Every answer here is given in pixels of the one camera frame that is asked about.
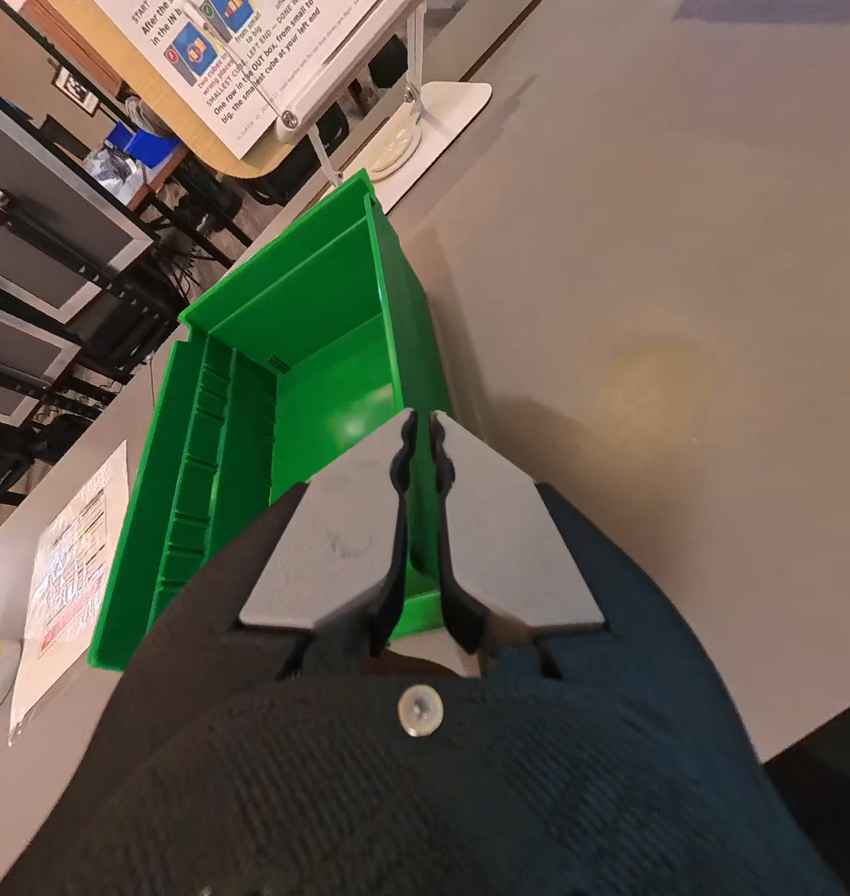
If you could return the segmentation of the laminated paper sheet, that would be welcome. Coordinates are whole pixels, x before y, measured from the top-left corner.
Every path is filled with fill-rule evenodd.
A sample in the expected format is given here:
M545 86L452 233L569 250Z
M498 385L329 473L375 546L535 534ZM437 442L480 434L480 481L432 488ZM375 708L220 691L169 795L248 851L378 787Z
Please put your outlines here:
M122 441L39 535L8 745L92 643L128 499L128 443Z

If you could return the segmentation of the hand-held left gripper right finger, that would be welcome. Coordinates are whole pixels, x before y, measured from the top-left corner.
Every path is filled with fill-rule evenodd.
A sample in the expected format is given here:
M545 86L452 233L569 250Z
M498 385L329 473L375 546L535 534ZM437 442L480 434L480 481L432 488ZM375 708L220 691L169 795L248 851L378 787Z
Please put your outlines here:
M594 635L607 620L535 482L453 420L429 420L438 494L436 551L447 634L467 676L506 648Z

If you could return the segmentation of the person's legs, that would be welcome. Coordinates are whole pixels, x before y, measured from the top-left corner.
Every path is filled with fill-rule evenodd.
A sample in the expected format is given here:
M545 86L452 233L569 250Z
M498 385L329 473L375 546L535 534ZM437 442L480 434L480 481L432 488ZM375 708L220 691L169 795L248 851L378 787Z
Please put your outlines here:
M796 744L764 763L768 778L850 894L850 772Z

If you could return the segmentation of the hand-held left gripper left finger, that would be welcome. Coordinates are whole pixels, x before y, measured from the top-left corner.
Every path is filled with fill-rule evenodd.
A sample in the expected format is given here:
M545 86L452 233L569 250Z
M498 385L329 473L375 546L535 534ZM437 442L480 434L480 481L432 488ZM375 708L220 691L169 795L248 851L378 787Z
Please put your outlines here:
M418 415L404 409L314 474L242 607L248 628L347 630L371 656L404 607Z

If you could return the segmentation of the green plastic bin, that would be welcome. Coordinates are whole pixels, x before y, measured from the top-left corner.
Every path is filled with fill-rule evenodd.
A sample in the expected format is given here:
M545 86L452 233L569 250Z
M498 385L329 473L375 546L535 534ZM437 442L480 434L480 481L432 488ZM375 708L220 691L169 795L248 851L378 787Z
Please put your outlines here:
M87 653L116 673L290 487L403 409L451 410L426 293L364 171L180 321Z

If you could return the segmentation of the small framed wall sign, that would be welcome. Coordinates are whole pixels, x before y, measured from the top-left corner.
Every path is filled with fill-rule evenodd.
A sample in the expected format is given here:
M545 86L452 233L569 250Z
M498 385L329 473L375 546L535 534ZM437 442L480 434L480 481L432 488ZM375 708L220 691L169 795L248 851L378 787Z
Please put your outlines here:
M83 84L63 63L58 63L55 68L52 87L90 118L101 106L101 99L95 91Z

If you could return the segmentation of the small blue storage bin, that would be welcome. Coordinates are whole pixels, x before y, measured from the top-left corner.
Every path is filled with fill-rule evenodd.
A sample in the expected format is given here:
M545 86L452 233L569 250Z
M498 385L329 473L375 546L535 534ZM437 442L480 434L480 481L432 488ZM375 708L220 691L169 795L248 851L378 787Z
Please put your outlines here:
M106 138L107 142L148 168L158 167L181 146L178 137L160 137L142 129L130 131L119 122Z

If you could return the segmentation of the wooden-top standing desk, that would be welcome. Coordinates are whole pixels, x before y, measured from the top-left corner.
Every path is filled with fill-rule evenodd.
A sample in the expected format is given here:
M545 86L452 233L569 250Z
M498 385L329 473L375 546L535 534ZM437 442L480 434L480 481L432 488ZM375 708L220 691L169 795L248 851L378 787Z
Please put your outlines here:
M188 147L176 148L155 168L139 163L138 174L141 182L126 205L138 217L153 210L152 230L181 234L202 260L225 270L236 261L213 243L211 233L225 232L242 247L251 246L251 237L237 223L243 204L240 187L218 177Z

